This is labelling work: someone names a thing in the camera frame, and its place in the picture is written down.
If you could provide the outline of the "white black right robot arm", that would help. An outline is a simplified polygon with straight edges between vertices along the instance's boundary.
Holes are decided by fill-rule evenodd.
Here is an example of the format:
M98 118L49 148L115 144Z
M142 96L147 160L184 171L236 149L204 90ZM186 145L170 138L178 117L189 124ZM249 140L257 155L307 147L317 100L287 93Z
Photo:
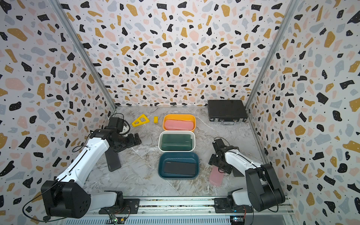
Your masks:
M221 184L225 174L238 171L244 175L246 188L231 191L226 203L220 207L231 212L246 212L247 208L261 212L279 207L286 200L284 191L272 165L260 164L240 152L238 147L225 145L224 139L217 137L212 142L215 153L209 165L213 166L209 181Z

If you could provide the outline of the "green pencil case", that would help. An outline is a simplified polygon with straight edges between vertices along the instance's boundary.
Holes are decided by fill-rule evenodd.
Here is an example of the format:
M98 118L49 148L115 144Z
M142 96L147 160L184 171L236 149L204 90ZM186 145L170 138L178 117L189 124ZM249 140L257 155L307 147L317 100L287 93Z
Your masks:
M189 152L193 149L193 141L190 134L164 134L160 143L163 151Z

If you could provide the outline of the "pink pencil case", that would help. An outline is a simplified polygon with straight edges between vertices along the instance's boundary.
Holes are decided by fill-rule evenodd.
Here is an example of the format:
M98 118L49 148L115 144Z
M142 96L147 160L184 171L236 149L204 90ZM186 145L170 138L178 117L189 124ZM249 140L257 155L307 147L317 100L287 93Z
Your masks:
M192 121L166 120L164 123L165 130L185 130L192 131L194 129Z
M212 171L209 177L210 184L214 186L221 186L225 173L221 171L217 166L212 166Z

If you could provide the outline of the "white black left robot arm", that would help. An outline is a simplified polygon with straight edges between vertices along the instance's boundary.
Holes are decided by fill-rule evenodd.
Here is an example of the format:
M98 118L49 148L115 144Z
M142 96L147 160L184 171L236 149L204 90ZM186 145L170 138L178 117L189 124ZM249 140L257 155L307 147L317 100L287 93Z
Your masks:
M122 211L125 203L121 191L89 194L83 187L102 155L106 156L109 171L113 172L121 167L118 153L140 144L138 134L123 136L115 128L95 130L71 165L55 180L42 185L46 214L51 217L81 218L94 210Z

